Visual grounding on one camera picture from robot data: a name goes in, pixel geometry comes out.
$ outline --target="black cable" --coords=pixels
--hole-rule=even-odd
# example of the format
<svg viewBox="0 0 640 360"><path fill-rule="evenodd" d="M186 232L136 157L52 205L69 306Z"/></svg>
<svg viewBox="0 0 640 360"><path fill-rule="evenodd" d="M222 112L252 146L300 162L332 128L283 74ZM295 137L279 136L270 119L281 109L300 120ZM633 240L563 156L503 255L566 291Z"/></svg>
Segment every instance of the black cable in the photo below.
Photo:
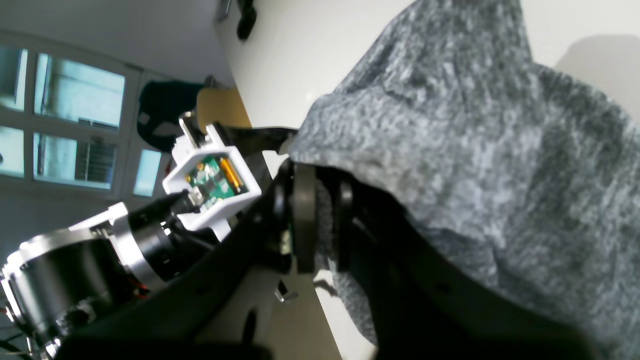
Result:
<svg viewBox="0 0 640 360"><path fill-rule="evenodd" d="M18 333L18 334L16 334L16 335L11 336L10 338L6 338L6 339L4 339L3 341L7 341L7 342L9 342L9 341L11 341L11 340L16 340L17 338L21 338L21 337L23 337L23 336L24 336L24 334L20 332L20 333Z"/></svg>
<svg viewBox="0 0 640 360"><path fill-rule="evenodd" d="M20 350L16 346L13 346L12 344L8 343L5 340L0 340L0 348L3 348L5 350L7 350L8 352L23 352L22 350ZM24 359L24 360L33 360L33 358L31 358L31 356L28 356L26 354L19 354L19 355L16 355L16 356L21 358L21 359Z"/></svg>

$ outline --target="gray fabric cloth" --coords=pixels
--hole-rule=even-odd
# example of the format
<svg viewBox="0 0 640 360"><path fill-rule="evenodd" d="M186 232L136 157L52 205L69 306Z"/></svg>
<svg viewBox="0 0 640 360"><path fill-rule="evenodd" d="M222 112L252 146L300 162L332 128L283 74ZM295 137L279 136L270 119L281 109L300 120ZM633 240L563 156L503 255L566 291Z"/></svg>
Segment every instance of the gray fabric cloth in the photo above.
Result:
<svg viewBox="0 0 640 360"><path fill-rule="evenodd" d="M604 94L532 62L518 1L417 1L316 101L290 154L390 192L468 276L637 359L639 136Z"/></svg>

